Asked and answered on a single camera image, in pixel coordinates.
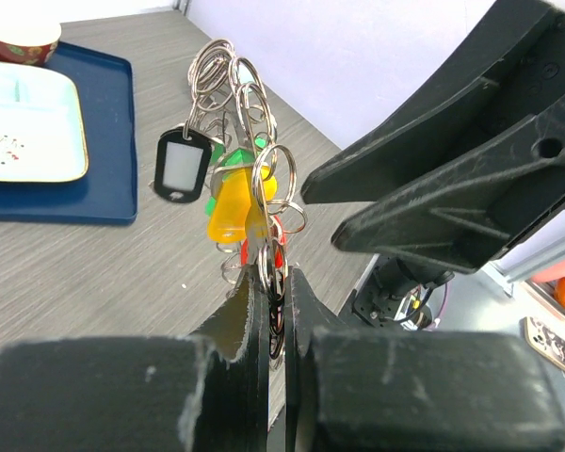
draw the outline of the black key tag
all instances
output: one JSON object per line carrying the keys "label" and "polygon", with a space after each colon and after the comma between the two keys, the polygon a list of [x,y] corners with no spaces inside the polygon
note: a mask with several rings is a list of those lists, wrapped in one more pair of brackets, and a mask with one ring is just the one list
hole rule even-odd
{"label": "black key tag", "polygon": [[188,203],[200,195],[211,159],[211,141],[205,135],[183,127],[168,130],[157,143],[154,192],[166,201]]}

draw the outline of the plate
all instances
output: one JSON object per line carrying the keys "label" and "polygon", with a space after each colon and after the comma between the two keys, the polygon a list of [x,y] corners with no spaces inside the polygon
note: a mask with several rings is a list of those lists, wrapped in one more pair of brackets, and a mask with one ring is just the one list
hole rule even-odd
{"label": "plate", "polygon": [[77,89],[61,73],[0,63],[0,182],[81,178],[89,159]]}

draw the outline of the blue tray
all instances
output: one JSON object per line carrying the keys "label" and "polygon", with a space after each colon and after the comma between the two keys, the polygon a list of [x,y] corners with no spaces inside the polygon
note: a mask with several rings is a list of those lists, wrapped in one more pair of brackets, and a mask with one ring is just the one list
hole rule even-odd
{"label": "blue tray", "polygon": [[138,181],[130,62],[62,42],[45,67],[77,86],[89,170],[66,184],[0,183],[0,220],[132,223]]}

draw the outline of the cable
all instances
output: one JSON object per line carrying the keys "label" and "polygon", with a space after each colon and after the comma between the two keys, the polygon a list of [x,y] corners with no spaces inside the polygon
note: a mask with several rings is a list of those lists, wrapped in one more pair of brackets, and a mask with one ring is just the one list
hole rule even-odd
{"label": "cable", "polygon": [[427,327],[423,328],[423,330],[433,331],[440,325],[440,320],[442,320],[442,315],[444,315],[445,307],[446,307],[447,302],[448,302],[448,294],[450,292],[449,285],[450,285],[449,282],[447,282],[444,285],[444,299],[442,300],[442,306],[440,307],[440,312],[437,314],[437,316],[433,319],[433,321]]}
{"label": "cable", "polygon": [[390,322],[394,322],[394,323],[404,323],[404,322],[409,321],[415,315],[417,315],[418,313],[423,311],[423,308],[427,305],[427,302],[431,298],[432,293],[433,293],[433,289],[427,289],[425,296],[421,300],[421,304],[419,304],[418,307],[414,311],[412,311],[410,314],[406,315],[404,318],[400,318],[398,320],[395,320],[393,318],[386,317],[385,320],[389,320]]}

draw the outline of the bunch of key rings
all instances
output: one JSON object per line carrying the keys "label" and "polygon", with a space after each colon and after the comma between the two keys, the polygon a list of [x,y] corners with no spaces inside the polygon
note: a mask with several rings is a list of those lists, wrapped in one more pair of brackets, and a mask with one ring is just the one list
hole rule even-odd
{"label": "bunch of key rings", "polygon": [[[283,350],[283,304],[288,275],[286,237],[302,231],[305,211],[293,202],[297,168],[291,152],[277,141],[277,124],[266,99],[266,90],[254,66],[234,53],[227,40],[212,40],[188,70],[193,105],[183,126],[184,137],[197,131],[212,142],[211,192],[205,212],[208,236],[218,250],[230,254],[221,265],[222,277],[231,278],[245,264],[257,264],[260,282],[269,301],[270,358]],[[275,171],[283,155],[288,185],[283,198],[275,199]],[[301,216],[293,230],[283,227],[288,210]]]}

